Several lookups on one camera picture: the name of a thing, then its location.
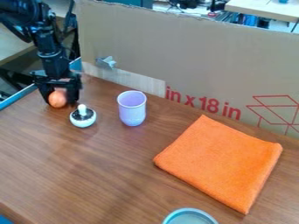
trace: purple cup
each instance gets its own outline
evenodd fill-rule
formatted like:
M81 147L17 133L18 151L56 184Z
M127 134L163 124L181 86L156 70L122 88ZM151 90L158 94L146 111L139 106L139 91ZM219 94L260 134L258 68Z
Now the purple cup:
M119 116L128 126L142 124L146 117L147 97L143 92L129 90L117 96Z

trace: orange fruit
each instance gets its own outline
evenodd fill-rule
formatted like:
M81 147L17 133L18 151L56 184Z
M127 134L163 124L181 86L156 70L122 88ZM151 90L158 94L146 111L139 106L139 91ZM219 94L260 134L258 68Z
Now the orange fruit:
M66 105L66 92L62 90L55 90L49 94L48 101L52 107L60 109Z

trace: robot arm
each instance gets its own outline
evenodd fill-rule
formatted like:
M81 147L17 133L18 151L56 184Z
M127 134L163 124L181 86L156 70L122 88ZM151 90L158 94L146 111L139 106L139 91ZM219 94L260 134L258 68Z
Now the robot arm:
M66 88L68 103L78 101L80 75L69 70L62 33L50 7L40 0L0 0L0 22L23 41L33 41L38 48L45 71L32 75L45 101L48 102L55 88Z

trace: cloth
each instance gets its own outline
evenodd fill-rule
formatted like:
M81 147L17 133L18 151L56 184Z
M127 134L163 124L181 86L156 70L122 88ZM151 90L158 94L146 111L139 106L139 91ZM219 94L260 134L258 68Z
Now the cloth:
M154 158L168 173L247 214L282 147L202 115Z

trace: desk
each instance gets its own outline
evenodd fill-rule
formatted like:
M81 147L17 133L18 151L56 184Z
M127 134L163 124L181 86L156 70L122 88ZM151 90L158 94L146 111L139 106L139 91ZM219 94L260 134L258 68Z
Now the desk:
M33 43L25 43L0 23L0 66L34 48Z
M84 82L80 102L99 114L88 129L68 121L73 108L50 108L38 91L0 113L0 213L19 223L158 224L177 208L196 207L219 223L299 222L298 140L154 95L144 124L130 128L115 101L128 88ZM202 114L284 147L247 216L152 163Z
M288 3L279 3L279 0L230 0L226 11L296 22L299 18L299 0L289 0Z

